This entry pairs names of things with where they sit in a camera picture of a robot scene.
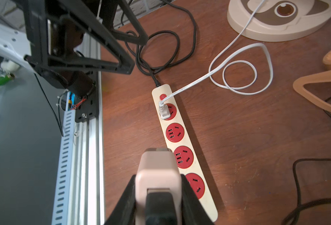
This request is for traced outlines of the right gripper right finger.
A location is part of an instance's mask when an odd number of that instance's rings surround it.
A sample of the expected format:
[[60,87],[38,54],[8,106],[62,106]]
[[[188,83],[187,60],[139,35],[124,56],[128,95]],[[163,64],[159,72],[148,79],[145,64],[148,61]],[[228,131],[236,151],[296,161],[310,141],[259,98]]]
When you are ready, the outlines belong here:
[[183,225],[214,225],[196,194],[192,190],[185,175],[181,175],[182,181],[182,224]]

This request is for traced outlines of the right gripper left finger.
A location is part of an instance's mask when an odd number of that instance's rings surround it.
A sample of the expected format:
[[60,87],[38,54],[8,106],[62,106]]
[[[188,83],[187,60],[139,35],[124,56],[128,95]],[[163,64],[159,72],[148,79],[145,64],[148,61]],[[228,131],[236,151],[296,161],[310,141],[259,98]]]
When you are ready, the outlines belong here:
[[135,177],[136,175],[131,177],[118,203],[104,225],[135,224]]

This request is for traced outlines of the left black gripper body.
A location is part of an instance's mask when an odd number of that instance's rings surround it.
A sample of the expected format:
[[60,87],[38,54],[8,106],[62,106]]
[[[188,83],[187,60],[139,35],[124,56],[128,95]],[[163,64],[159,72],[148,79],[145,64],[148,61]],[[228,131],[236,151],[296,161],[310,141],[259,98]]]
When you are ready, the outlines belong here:
[[57,89],[65,88],[87,98],[96,87],[82,70],[83,57],[75,52],[85,31],[69,19],[58,1],[22,1],[31,67]]

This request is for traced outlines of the beige red power strip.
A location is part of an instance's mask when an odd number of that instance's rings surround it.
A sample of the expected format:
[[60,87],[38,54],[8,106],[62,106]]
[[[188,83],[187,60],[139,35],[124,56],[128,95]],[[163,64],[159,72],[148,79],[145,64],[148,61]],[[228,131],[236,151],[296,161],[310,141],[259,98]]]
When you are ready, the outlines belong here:
[[179,107],[174,97],[165,101],[165,104],[168,106],[171,116],[165,120],[159,117],[159,122],[166,146],[173,152],[180,174],[185,175],[207,215],[214,223],[218,219],[218,211]]

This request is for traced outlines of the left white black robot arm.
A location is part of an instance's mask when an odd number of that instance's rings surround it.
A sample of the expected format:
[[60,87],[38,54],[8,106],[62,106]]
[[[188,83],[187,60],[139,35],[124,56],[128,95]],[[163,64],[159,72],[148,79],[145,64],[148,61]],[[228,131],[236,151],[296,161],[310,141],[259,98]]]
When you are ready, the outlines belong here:
[[[96,89],[90,72],[129,75],[134,61],[120,42],[145,45],[148,35],[126,1],[16,1],[26,31],[0,24],[0,56],[44,77],[80,98]],[[115,62],[76,53],[85,35],[101,44]]]

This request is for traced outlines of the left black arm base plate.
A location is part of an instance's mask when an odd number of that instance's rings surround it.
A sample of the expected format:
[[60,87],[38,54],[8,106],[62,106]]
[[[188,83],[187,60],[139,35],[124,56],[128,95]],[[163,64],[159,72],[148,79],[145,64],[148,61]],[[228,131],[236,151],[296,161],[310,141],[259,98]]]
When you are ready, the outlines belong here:
[[69,90],[76,96],[75,122],[85,122],[99,115],[99,73],[75,72]]

